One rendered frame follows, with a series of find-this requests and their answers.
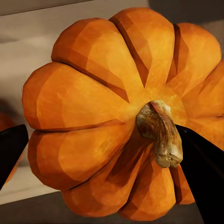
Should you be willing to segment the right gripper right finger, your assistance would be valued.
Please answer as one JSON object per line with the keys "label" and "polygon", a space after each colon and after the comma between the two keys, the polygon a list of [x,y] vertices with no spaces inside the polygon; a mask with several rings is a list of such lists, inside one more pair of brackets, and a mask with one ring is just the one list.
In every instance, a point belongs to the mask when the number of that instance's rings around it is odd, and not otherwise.
{"label": "right gripper right finger", "polygon": [[180,163],[205,224],[224,224],[224,151],[196,133],[175,125],[182,139]]}

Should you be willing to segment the pumpkin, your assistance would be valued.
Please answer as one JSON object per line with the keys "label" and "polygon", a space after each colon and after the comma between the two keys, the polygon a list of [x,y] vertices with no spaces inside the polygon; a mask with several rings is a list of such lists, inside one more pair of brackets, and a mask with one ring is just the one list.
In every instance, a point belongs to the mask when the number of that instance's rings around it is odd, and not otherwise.
{"label": "pumpkin", "polygon": [[[15,122],[13,121],[13,119],[10,116],[8,116],[6,113],[0,112],[0,132],[14,126],[15,126]],[[15,164],[12,172],[7,178],[6,183],[11,179],[13,174],[16,172],[16,168],[17,168],[17,163]]]}
{"label": "pumpkin", "polygon": [[76,21],[23,85],[32,173],[83,217],[153,221],[195,203],[187,127],[224,151],[224,60],[200,25],[148,7]]}

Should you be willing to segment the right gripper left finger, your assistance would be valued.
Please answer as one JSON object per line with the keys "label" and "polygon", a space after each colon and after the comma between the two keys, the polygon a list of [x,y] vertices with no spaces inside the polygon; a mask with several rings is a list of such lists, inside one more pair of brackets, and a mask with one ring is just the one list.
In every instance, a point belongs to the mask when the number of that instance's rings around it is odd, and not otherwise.
{"label": "right gripper left finger", "polygon": [[0,190],[29,142],[25,124],[0,132]]}

